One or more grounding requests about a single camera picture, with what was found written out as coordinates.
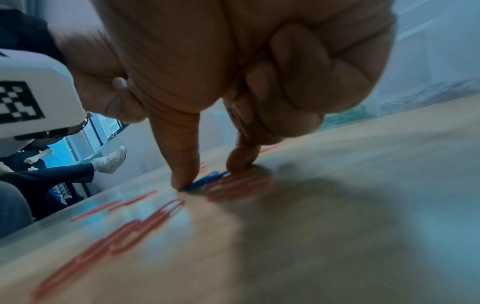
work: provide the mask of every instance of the black and white pattern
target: black and white pattern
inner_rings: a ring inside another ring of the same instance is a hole
[[[25,81],[0,81],[0,124],[45,118]]]

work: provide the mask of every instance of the black pants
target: black pants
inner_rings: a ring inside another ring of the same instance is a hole
[[[30,206],[33,217],[42,219],[66,208],[48,193],[49,190],[65,182],[91,183],[94,175],[94,166],[85,164],[7,173],[0,175],[0,181],[12,184],[20,190]]]

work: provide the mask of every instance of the shoe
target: shoe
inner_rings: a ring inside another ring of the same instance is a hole
[[[113,153],[107,156],[99,157],[92,160],[92,164],[96,171],[101,173],[112,174],[124,163],[127,158],[127,148],[121,146]]]

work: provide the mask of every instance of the white device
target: white device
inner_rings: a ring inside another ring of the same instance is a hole
[[[86,117],[64,64],[43,54],[0,49],[0,157]]]

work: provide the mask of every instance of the wooden table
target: wooden table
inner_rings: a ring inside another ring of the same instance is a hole
[[[223,170],[227,154],[202,156]],[[45,303],[480,303],[480,96],[290,140],[257,162],[273,189],[180,211]],[[1,242],[0,303],[176,193],[160,169]],[[159,195],[70,219],[118,198]]]

